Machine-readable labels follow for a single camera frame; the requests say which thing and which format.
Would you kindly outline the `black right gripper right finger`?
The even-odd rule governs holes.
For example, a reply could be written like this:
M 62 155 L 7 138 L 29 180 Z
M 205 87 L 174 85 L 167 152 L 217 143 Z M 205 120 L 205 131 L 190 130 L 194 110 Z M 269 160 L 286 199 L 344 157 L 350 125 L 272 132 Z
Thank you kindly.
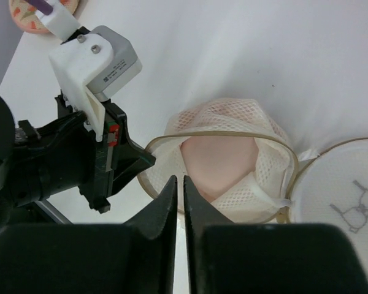
M 350 240 L 328 224 L 236 224 L 183 179 L 191 293 L 368 293 Z

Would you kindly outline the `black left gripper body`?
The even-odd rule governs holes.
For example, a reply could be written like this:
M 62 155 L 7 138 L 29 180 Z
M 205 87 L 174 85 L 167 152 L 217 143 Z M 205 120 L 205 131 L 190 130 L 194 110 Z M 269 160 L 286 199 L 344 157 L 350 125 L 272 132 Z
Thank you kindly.
M 102 140 L 84 126 L 83 111 L 56 96 L 58 119 L 36 130 L 27 121 L 21 129 L 31 136 L 15 147 L 15 206 L 46 200 L 78 188 L 91 209 L 106 213 L 115 184 L 121 149 L 126 143 L 126 114 L 111 101 L 102 104 L 105 118 Z

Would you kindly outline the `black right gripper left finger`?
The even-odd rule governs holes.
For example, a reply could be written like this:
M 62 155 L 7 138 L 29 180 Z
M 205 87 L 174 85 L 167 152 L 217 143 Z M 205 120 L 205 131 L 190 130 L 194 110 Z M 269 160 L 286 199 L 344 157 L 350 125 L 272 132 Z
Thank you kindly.
M 122 224 L 21 224 L 0 233 L 0 293 L 172 293 L 177 179 Z

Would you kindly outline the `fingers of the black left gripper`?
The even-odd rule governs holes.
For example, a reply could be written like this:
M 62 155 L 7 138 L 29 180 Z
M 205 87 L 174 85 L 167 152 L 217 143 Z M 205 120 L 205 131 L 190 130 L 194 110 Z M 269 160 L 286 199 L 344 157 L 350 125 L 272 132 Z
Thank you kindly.
M 118 143 L 113 148 L 113 195 L 119 193 L 139 173 L 154 166 L 155 161 L 155 156 L 131 140 L 127 123 L 120 123 Z

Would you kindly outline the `pale pink bra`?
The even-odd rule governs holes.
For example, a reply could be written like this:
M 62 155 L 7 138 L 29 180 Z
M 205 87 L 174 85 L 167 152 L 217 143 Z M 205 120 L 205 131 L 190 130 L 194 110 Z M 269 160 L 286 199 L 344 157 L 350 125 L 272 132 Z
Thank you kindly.
M 258 146 L 251 137 L 198 136 L 180 147 L 188 176 L 212 202 L 255 171 Z

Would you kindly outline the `beige round glasses laundry bag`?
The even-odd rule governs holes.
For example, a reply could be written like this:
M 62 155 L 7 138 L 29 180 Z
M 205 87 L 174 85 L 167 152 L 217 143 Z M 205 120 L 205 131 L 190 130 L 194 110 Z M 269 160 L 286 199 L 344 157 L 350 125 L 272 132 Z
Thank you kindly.
M 170 176 L 188 176 L 180 147 L 198 136 L 251 137 L 255 171 L 210 202 L 234 222 L 326 223 L 353 242 L 368 273 L 368 138 L 297 155 L 284 130 L 253 99 L 216 99 L 177 113 L 147 145 L 154 166 L 138 180 L 156 198 Z

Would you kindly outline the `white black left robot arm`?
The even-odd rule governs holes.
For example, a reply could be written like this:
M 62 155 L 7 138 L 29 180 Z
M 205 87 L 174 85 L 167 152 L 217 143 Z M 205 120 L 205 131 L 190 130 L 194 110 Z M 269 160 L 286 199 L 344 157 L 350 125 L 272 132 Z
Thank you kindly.
M 56 102 L 58 118 L 35 128 L 27 120 L 15 121 L 0 96 L 0 229 L 15 208 L 73 188 L 91 209 L 106 213 L 109 197 L 155 164 L 155 157 L 131 140 L 126 113 L 115 103 L 103 103 L 97 141 L 84 111 L 68 105 L 63 95 Z

